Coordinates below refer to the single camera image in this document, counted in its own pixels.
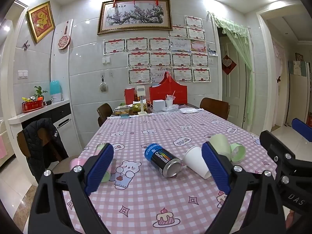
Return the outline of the light green small cup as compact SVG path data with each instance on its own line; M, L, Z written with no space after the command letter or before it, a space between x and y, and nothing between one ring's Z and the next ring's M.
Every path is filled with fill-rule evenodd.
M242 144L233 143L230 145L230 160L234 163L240 162L245 158L246 148Z

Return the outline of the pink round wall ornament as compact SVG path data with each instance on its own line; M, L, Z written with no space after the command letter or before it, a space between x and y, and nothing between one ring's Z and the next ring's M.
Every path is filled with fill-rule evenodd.
M58 49L59 50L64 50L67 46L69 46L71 38L70 38L70 35L67 34L68 23L69 23L69 21L67 21L63 35L61 36L61 38L59 39L59 42L58 42Z

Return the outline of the white tissue box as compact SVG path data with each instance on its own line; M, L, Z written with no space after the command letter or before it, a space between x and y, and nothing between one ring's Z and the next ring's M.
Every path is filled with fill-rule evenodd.
M153 110L156 112L163 111L166 108L165 100L154 100L153 101Z

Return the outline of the brown chair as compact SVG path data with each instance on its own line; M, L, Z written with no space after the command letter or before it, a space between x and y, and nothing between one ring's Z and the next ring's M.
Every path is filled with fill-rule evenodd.
M227 120L230 113L230 104L212 98L203 98L200 102L200 108L213 113L214 115L221 117L222 119Z
M98 125L99 127L105 123L106 119L113 114L113 110L108 103L102 104L100 107L97 108L98 112Z

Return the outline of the gold red framed picture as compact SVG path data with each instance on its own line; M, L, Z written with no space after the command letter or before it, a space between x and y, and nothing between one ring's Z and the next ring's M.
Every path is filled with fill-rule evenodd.
M27 11L27 23L35 43L55 29L50 1Z

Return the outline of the red basket with plant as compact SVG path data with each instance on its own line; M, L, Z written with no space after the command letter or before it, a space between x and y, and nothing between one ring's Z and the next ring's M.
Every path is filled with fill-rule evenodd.
M41 86L35 86L34 95L25 98L22 97L22 112L29 113L44 107L44 94L47 93Z

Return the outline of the plum blossom framed painting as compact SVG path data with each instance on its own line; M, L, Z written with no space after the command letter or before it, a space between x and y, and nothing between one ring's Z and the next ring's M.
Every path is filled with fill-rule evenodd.
M172 30L170 0L103 2L97 34L131 30Z

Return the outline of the red gift bag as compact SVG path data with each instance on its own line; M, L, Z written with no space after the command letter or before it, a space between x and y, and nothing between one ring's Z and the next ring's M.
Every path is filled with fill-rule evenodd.
M167 95L172 95L175 97L174 104L188 103L187 86L176 82L168 72L165 72L163 80L157 86L149 88L149 93L151 102L165 100Z

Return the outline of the pink tumbler cup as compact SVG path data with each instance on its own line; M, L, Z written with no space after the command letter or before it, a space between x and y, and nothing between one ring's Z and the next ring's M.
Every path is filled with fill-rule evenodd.
M105 143L100 143L96 146L96 150L94 153L94 156L100 156L102 155L101 151L105 148ZM111 160L110 163L108 163L109 159L105 158L104 156L100 156L98 160L96 161L96 167L98 169L100 168L106 168L106 172L102 178L102 183L108 182L109 179L111 178L111 171L112 171L112 164L113 164L113 159ZM87 159L82 159L82 158L75 158L70 161L69 167L70 170L72 170L75 166L83 166L87 162Z

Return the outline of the white paper cup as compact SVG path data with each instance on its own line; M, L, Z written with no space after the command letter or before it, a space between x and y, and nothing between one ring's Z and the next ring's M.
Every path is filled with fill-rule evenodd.
M183 156L183 163L203 179L211 177L211 173L202 157L201 146L193 146Z

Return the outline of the beige green plastic cup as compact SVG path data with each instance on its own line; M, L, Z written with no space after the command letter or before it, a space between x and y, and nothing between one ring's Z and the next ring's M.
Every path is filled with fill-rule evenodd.
M230 144L227 140L227 137L225 135L223 135L223 134L213 135L209 139L209 142L219 155L223 155L223 156L227 157L227 159L230 161L230 159L231 159L231 148L230 148Z

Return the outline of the pink checkered tablecloth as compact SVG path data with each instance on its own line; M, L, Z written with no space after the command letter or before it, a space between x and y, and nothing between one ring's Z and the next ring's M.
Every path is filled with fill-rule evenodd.
M89 196L108 231L204 233L227 197L201 156L207 141L248 172L276 168L256 135L204 110L105 121L77 161L114 149L106 181Z

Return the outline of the right brown chair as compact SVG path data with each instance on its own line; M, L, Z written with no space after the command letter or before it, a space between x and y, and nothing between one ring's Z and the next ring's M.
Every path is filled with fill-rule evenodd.
M200 102L200 108L213 113L214 115L221 117L222 119L227 120L230 113L230 104L212 98L203 98Z

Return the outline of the white interior door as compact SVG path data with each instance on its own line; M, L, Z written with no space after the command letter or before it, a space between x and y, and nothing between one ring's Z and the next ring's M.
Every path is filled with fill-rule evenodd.
M228 74L222 72L222 100L230 104L227 120L243 127L246 102L246 65L228 37L220 37L219 43L220 58L228 57L236 64Z

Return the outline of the teal white humidifier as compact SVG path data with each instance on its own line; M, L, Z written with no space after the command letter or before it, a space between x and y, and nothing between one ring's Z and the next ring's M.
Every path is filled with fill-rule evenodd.
M51 101L60 102L62 100L61 86L58 80L50 82Z

